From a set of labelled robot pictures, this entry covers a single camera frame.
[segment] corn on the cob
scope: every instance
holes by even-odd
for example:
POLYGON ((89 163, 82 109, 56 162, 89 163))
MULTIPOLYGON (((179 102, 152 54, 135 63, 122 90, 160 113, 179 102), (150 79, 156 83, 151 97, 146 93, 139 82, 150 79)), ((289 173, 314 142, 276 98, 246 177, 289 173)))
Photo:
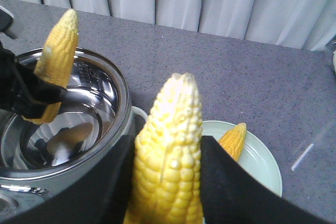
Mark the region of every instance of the corn on the cob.
POLYGON ((245 144, 245 136, 246 123, 238 123, 233 129, 225 132, 218 142, 235 161, 238 161, 245 144))
POLYGON ((133 188, 124 224, 202 223, 201 107, 193 75, 174 73, 135 139, 133 188))
MULTIPOLYGON (((78 16, 74 9, 67 10, 52 28, 37 61, 34 73, 51 84, 67 87, 72 70, 73 58, 78 44, 78 16)), ((61 103, 47 106, 40 119, 25 119, 35 124, 54 120, 61 103)))

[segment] yellow corn cob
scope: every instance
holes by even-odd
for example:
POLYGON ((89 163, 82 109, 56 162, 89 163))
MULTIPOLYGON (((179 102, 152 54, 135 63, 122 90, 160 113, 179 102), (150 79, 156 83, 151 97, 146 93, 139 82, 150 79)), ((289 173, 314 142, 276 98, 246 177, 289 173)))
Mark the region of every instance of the yellow corn cob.
POLYGON ((238 123, 233 129, 225 132, 218 142, 235 161, 238 161, 245 144, 245 136, 246 123, 238 123))
MULTIPOLYGON (((78 16, 74 9, 69 9, 51 30, 34 73, 46 82, 66 88, 77 44, 78 16)), ((57 116, 60 106, 60 102, 50 104, 40 119, 25 120, 35 124, 51 122, 57 116)))
POLYGON ((135 139, 133 188, 124 224, 202 223, 201 107, 193 75, 174 73, 135 139))

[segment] metal pot rim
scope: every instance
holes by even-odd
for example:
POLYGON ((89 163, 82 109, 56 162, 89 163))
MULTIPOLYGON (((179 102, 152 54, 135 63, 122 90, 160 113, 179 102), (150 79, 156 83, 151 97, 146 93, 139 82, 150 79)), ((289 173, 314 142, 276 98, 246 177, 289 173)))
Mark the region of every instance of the metal pot rim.
MULTIPOLYGON (((36 56, 42 52, 42 48, 34 49, 18 55, 17 58, 19 62, 25 63, 28 56, 36 56)), ((91 51, 89 49, 77 48, 75 56, 86 58, 90 61, 94 61, 95 65, 99 66, 104 72, 114 81, 117 87, 117 92, 119 96, 118 110, 113 124, 111 125, 108 132, 102 136, 99 144, 94 145, 89 151, 83 153, 78 158, 71 160, 69 162, 60 164, 58 166, 52 166, 47 168, 35 169, 35 170, 19 170, 10 169, 6 167, 0 167, 0 179, 4 180, 35 180, 42 179, 45 177, 55 176, 59 173, 63 173, 67 170, 75 168, 77 166, 83 165, 91 157, 97 155, 110 141, 112 141, 112 146, 119 139, 119 135, 125 126, 127 119, 131 115, 131 99, 129 95, 129 88, 125 81, 125 78, 121 71, 106 57, 91 51)))

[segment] gray countertop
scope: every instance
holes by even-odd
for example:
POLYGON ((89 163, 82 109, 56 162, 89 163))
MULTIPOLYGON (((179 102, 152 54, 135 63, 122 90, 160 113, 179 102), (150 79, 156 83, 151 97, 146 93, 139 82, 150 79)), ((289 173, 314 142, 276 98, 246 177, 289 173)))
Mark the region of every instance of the gray countertop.
MULTIPOLYGON (((40 48, 61 8, 0 0, 25 25, 15 54, 40 48)), ((310 52, 79 12, 79 46, 113 61, 147 113, 173 72, 196 76, 203 119, 246 122, 278 162, 283 198, 336 222, 336 75, 310 52), (309 147, 310 151, 296 163, 309 147)))

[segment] white saucer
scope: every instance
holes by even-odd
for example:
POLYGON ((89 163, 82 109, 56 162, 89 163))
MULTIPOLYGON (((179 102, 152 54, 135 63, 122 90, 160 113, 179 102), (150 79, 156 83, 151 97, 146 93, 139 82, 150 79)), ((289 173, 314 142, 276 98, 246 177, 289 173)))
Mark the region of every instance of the white saucer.
MULTIPOLYGON (((204 121, 203 135, 213 136, 218 141, 234 126, 235 124, 228 122, 204 121)), ((244 149, 238 164, 265 187, 278 196, 282 195, 282 179, 276 160, 262 141, 249 131, 246 133, 244 149)))

